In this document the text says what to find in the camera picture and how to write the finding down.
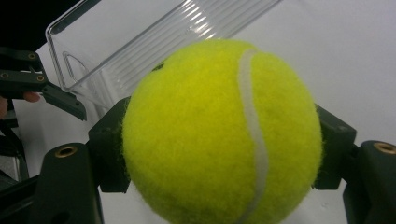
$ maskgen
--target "yellow tennis ball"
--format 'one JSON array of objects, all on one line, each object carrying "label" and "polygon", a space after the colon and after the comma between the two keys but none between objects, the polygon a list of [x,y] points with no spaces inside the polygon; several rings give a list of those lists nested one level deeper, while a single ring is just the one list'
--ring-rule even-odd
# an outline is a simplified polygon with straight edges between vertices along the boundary
[{"label": "yellow tennis ball", "polygon": [[321,159],[313,99],[273,54],[206,40],[139,84],[123,121],[129,175],[171,223],[277,223],[303,199]]}]

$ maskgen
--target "clear plastic container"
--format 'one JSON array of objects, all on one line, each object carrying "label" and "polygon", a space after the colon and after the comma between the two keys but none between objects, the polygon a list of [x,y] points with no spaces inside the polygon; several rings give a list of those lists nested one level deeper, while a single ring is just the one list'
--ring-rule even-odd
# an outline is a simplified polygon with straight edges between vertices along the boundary
[{"label": "clear plastic container", "polygon": [[280,0],[152,1],[81,1],[53,22],[46,36],[61,88],[109,109],[175,50],[232,37]]}]

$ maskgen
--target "white background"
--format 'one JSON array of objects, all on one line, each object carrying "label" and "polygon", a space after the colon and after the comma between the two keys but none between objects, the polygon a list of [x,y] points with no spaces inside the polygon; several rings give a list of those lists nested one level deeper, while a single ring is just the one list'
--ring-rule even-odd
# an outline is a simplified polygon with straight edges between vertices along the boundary
[{"label": "white background", "polygon": [[[134,1],[137,8],[143,2]],[[357,129],[357,145],[372,139],[395,144],[395,12],[393,0],[284,0],[234,38],[288,62],[317,104]],[[150,15],[138,16],[144,20]],[[50,80],[57,84],[48,46],[38,53]],[[85,143],[96,121],[94,115],[80,121],[44,100],[16,101],[15,106],[31,175],[39,174],[47,151],[65,143]],[[284,223],[347,223],[344,186],[335,191],[313,189]],[[101,196],[106,223],[166,223],[149,210],[133,186],[126,194]]]}]

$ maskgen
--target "tennis ball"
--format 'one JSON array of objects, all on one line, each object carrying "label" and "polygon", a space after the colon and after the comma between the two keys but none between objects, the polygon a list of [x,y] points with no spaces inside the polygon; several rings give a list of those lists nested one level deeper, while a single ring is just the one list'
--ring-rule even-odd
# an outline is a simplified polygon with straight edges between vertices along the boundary
[{"label": "tennis ball", "polygon": [[171,223],[277,223],[321,159],[318,114],[282,60],[238,40],[182,48],[139,83],[123,120],[137,190]]}]

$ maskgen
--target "fuzzy felt surface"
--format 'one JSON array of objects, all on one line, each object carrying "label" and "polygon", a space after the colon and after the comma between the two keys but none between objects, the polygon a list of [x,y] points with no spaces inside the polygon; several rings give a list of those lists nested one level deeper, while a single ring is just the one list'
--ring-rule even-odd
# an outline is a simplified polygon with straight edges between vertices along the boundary
[{"label": "fuzzy felt surface", "polygon": [[145,201],[171,223],[278,223],[316,178],[321,135],[313,99],[286,63],[259,50],[247,74],[268,157],[267,170],[258,170],[238,83],[249,49],[257,50],[238,40],[187,46],[131,97],[122,131],[127,169]]}]

